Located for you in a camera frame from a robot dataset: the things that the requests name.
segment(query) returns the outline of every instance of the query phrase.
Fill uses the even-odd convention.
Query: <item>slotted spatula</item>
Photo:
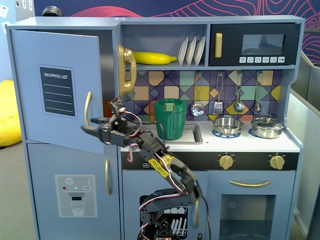
[[[221,78],[221,89],[220,89],[220,91],[218,89],[219,78]],[[222,101],[220,101],[221,92],[222,92],[222,89],[224,87],[224,82],[223,81],[224,81],[224,74],[221,71],[219,71],[218,74],[217,74],[217,77],[216,77],[216,90],[218,91],[218,101],[214,102],[213,115],[223,114],[223,111],[224,111],[224,105],[223,105]]]

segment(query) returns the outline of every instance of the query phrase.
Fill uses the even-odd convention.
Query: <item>blue cabinet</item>
[[[284,240],[295,175],[295,171],[209,171],[212,240]]]
[[[119,240],[115,146],[108,156],[52,144],[28,144],[41,240]]]
[[[203,195],[207,196],[208,172],[194,171]],[[123,219],[124,239],[136,240],[140,232],[140,201],[142,196],[148,196],[156,190],[172,188],[171,185],[155,170],[123,170]],[[199,209],[196,206],[179,206],[177,209],[164,211],[171,222],[171,228],[180,239],[196,240],[199,233],[205,235],[207,211],[205,203],[199,200]]]

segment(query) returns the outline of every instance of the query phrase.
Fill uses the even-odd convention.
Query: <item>yellow bean bag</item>
[[[0,147],[22,140],[14,81],[0,83]]]

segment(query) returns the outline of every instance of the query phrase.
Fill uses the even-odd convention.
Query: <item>gold telephone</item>
[[[126,63],[130,63],[130,79],[126,80]],[[134,53],[118,45],[118,75],[119,75],[119,95],[123,96],[130,93],[136,84],[137,63]]]

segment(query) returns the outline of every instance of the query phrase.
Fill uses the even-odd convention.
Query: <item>stove burner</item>
[[[259,138],[259,139],[262,139],[262,138],[263,138],[263,137],[260,137],[260,136],[255,135],[254,132],[252,131],[252,128],[249,129],[248,133],[249,133],[251,136],[255,137],[255,138]]]
[[[238,138],[240,137],[241,132],[235,134],[235,135],[224,135],[220,132],[217,132],[215,130],[212,130],[212,134],[215,135],[218,138],[222,138],[222,139],[234,139],[234,138]]]

